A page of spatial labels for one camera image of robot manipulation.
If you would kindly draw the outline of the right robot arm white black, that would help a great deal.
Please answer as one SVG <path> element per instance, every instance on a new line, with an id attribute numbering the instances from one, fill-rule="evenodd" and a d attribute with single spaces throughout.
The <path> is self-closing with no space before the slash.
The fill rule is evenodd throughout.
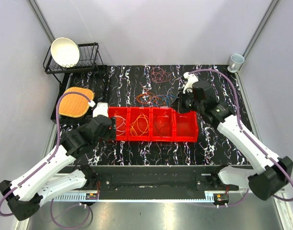
<path id="1" fill-rule="evenodd" d="M 203 120 L 226 136 L 250 162 L 252 169 L 222 167 L 211 177 L 211 186 L 221 190 L 227 185 L 249 188 L 267 200 L 286 186 L 293 170 L 289 157 L 281 158 L 256 138 L 228 105 L 216 101 L 206 81 L 188 80 L 173 104 L 179 113 L 198 112 Z"/>

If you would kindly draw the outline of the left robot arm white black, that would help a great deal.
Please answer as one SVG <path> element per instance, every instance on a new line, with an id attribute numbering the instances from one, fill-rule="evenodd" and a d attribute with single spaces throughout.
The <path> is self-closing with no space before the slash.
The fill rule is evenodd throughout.
<path id="1" fill-rule="evenodd" d="M 96 187 L 97 175 L 88 165 L 56 180 L 61 169 L 91 152 L 101 140 L 116 139 L 116 120 L 98 115 L 76 129 L 64 133 L 53 150 L 21 177 L 0 182 L 2 200 L 7 201 L 10 216 L 25 220 L 53 198 L 74 189 Z"/>

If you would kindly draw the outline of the orange woven pad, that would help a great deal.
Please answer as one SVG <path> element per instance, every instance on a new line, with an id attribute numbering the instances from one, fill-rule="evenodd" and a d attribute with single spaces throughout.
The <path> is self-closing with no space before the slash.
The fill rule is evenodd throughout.
<path id="1" fill-rule="evenodd" d="M 90 107 L 95 106 L 95 102 L 93 101 L 95 93 L 90 89 L 70 87 L 63 95 L 65 96 L 59 103 L 59 115 L 79 118 L 84 116 Z"/>

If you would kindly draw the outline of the black marbled mat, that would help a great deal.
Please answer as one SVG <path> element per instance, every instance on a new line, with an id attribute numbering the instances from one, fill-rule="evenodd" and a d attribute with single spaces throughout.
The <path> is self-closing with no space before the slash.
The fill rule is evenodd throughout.
<path id="1" fill-rule="evenodd" d="M 183 74 L 197 70 L 199 80 L 208 81 L 216 99 L 240 112 L 243 124 L 251 129 L 242 81 L 225 65 L 133 65 L 108 66 L 103 78 L 103 98 L 110 106 L 149 107 L 171 103 L 184 85 Z M 199 136 L 189 142 L 113 141 L 97 144 L 79 163 L 97 165 L 247 165 L 249 162 L 234 144 L 197 116 Z"/>

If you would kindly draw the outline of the black tray under pad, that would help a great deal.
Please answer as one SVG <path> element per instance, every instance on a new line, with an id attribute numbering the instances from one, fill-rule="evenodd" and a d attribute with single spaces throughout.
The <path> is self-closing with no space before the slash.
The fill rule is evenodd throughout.
<path id="1" fill-rule="evenodd" d="M 59 92 L 55 106 L 51 114 L 51 121 L 56 123 L 56 105 L 60 96 L 71 87 L 80 87 L 91 90 L 94 93 L 94 101 L 97 103 L 103 98 L 103 78 L 96 71 L 83 73 L 66 73 L 63 74 L 63 80 L 59 86 Z"/>

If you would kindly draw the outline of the pale blue mug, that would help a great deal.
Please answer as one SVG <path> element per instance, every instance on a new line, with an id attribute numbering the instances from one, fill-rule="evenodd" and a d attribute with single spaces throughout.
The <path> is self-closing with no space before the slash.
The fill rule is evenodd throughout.
<path id="1" fill-rule="evenodd" d="M 230 56 L 229 64 L 227 70 L 230 73 L 236 73 L 239 71 L 240 67 L 244 63 L 245 58 L 240 54 L 232 54 Z"/>

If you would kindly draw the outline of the white bowl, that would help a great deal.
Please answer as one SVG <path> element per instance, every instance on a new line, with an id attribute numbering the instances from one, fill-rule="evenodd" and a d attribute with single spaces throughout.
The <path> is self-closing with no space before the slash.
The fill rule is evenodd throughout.
<path id="1" fill-rule="evenodd" d="M 80 59 L 79 47 L 65 37 L 55 39 L 51 44 L 50 52 L 54 61 L 64 68 L 76 66 Z"/>

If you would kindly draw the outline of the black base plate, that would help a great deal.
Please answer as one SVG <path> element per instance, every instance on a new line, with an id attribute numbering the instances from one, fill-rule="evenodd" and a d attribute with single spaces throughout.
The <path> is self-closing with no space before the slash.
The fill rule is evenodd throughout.
<path id="1" fill-rule="evenodd" d="M 94 177 L 82 190 L 99 188 L 101 200 L 175 200 L 205 198 L 206 191 L 250 189 L 261 200 L 270 197 L 265 174 L 249 166 L 92 166 Z"/>

